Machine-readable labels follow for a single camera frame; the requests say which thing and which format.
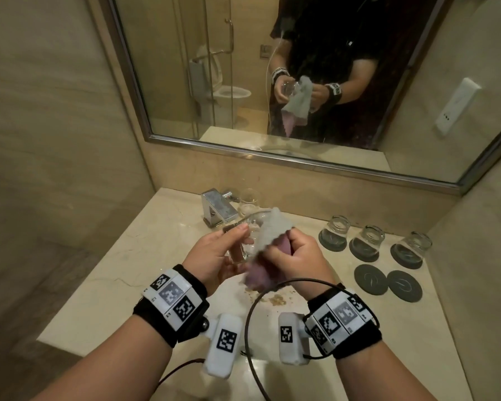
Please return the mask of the person's left hand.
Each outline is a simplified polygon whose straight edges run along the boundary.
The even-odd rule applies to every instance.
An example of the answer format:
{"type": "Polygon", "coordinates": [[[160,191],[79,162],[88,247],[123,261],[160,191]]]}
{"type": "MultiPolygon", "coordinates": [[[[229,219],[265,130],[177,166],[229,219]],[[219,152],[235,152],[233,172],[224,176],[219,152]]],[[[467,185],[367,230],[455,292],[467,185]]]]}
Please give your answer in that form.
{"type": "Polygon", "coordinates": [[[201,237],[182,262],[183,267],[205,286],[207,297],[212,296],[225,280],[245,270],[227,256],[230,248],[221,247],[223,233],[218,230],[201,237]]]}

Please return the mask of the person's right hand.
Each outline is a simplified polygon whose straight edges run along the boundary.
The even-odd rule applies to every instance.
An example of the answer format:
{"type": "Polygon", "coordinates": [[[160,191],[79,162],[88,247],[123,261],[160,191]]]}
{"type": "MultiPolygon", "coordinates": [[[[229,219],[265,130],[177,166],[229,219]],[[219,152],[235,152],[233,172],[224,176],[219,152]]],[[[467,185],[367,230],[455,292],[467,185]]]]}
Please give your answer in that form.
{"type": "Polygon", "coordinates": [[[314,237],[292,228],[287,237],[294,249],[294,273],[285,274],[288,280],[295,278],[313,278],[331,284],[338,284],[340,280],[329,266],[327,260],[314,237]]]}

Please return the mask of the clear drinking glass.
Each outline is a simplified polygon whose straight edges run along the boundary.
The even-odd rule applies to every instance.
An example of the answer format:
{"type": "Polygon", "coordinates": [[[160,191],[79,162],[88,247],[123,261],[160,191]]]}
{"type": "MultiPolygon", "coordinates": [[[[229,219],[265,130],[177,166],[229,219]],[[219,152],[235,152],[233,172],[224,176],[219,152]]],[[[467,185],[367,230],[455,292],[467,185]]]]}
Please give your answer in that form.
{"type": "Polygon", "coordinates": [[[253,188],[246,188],[240,192],[238,212],[242,218],[260,210],[260,194],[253,188]]]}
{"type": "Polygon", "coordinates": [[[250,257],[254,255],[256,251],[255,243],[259,238],[263,222],[269,215],[269,212],[269,210],[258,211],[234,223],[228,224],[223,228],[223,232],[226,233],[240,224],[247,224],[249,226],[249,239],[251,239],[253,242],[251,244],[246,244],[244,243],[244,241],[238,242],[227,251],[230,260],[236,265],[245,263],[250,257]]]}
{"type": "Polygon", "coordinates": [[[343,215],[334,215],[323,229],[332,231],[338,235],[345,236],[347,238],[348,231],[350,229],[351,223],[347,217],[343,215]]]}
{"type": "Polygon", "coordinates": [[[433,246],[433,241],[425,233],[412,231],[409,235],[401,239],[398,244],[405,248],[407,251],[405,254],[409,255],[409,253],[412,253],[421,260],[424,260],[427,252],[433,246]]]}
{"type": "Polygon", "coordinates": [[[358,239],[355,244],[358,253],[369,256],[379,253],[381,244],[386,237],[385,232],[374,225],[367,225],[356,236],[358,239]]]}

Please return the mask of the grey and purple cloth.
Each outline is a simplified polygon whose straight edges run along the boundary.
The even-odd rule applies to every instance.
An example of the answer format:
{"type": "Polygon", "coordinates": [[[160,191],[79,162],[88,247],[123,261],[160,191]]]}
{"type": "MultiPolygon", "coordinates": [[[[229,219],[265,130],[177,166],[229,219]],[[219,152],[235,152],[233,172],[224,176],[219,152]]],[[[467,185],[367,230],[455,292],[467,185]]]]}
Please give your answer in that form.
{"type": "Polygon", "coordinates": [[[246,287],[253,291],[262,291],[286,281],[284,274],[269,263],[262,252],[268,246],[280,247],[282,251],[292,254],[292,247],[287,237],[287,232],[293,228],[293,222],[282,215],[278,208],[268,209],[269,215],[264,220],[261,232],[255,243],[255,253],[245,263],[244,283],[246,287]]]}

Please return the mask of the person's left forearm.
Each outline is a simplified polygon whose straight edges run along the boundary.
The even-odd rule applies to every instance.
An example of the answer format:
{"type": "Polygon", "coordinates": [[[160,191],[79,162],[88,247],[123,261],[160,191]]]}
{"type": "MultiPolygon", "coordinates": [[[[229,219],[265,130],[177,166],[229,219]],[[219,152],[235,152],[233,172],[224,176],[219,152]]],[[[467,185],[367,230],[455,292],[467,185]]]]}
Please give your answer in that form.
{"type": "Polygon", "coordinates": [[[31,401],[149,401],[173,348],[133,315],[31,401]]]}

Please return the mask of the person's right forearm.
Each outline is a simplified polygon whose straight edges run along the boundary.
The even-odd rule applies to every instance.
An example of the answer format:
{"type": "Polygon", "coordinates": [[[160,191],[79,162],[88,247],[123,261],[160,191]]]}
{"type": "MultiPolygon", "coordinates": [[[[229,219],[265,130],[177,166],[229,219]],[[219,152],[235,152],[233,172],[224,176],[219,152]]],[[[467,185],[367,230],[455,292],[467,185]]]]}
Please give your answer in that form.
{"type": "Polygon", "coordinates": [[[348,401],[437,401],[383,341],[335,364],[348,401]]]}

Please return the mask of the chrome faucet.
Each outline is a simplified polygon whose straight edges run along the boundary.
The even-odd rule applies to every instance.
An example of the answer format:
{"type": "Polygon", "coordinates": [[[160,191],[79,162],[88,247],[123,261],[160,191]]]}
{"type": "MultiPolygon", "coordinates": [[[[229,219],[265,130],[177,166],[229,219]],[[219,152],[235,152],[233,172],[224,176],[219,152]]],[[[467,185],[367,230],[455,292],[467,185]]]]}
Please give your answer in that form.
{"type": "Polygon", "coordinates": [[[214,229],[222,224],[229,223],[238,218],[239,213],[231,204],[238,198],[233,192],[219,192],[216,188],[207,190],[201,194],[203,209],[203,221],[210,229],[214,229]]]}

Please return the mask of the round dark grey coaster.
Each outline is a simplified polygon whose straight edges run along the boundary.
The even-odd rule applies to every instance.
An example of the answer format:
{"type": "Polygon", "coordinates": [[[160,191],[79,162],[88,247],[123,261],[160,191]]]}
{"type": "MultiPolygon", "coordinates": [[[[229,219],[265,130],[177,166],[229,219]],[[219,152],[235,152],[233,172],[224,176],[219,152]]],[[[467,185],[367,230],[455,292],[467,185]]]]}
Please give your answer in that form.
{"type": "Polygon", "coordinates": [[[341,252],[347,247],[347,238],[345,236],[338,235],[327,229],[320,231],[318,240],[325,249],[332,252],[341,252]]]}
{"type": "Polygon", "coordinates": [[[403,244],[396,243],[392,245],[390,253],[392,258],[404,268],[420,269],[423,265],[423,258],[403,244]]]}
{"type": "Polygon", "coordinates": [[[379,259],[380,252],[361,238],[355,237],[349,242],[349,249],[353,256],[362,262],[373,263],[379,259]]]}
{"type": "Polygon", "coordinates": [[[387,283],[395,296],[408,303],[417,303],[423,297],[423,290],[418,281],[410,274],[394,270],[388,273],[387,283]]]}
{"type": "Polygon", "coordinates": [[[354,270],[357,285],[366,293],[382,296],[388,291],[387,276],[378,268],[369,264],[361,264],[354,270]]]}

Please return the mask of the black marker wristband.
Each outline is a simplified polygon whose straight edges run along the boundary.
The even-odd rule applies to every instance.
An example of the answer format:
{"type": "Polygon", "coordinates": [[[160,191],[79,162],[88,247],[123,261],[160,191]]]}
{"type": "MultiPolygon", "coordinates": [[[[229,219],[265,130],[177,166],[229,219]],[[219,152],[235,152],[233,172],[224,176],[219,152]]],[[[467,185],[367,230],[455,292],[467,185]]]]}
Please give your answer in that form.
{"type": "Polygon", "coordinates": [[[345,359],[382,341],[373,312],[341,283],[308,301],[305,330],[323,357],[345,359]]]}
{"type": "Polygon", "coordinates": [[[178,264],[165,270],[142,292],[133,315],[174,348],[199,335],[208,308],[205,285],[178,264]]]}

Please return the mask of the metal framed wall mirror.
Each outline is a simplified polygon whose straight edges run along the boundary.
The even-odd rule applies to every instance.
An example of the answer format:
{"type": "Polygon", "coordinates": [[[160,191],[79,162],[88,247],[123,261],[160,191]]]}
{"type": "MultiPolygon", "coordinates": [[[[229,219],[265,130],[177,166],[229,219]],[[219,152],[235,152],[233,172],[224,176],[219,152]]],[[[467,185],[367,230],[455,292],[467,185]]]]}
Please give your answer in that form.
{"type": "Polygon", "coordinates": [[[501,159],[501,0],[100,0],[140,139],[465,194],[501,159]]]}

